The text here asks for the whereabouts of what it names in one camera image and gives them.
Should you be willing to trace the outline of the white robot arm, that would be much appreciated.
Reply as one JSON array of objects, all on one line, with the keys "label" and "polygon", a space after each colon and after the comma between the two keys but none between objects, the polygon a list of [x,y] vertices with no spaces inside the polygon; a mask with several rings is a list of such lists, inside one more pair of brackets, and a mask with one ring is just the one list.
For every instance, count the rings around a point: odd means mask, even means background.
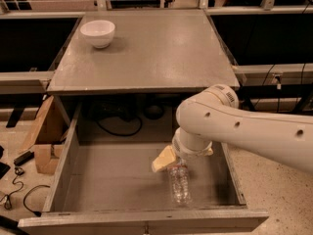
[{"label": "white robot arm", "polygon": [[313,173],[313,117],[241,110],[235,91],[217,84],[184,100],[176,119],[179,127],[153,161],[154,172],[211,155],[212,144],[221,142]]}]

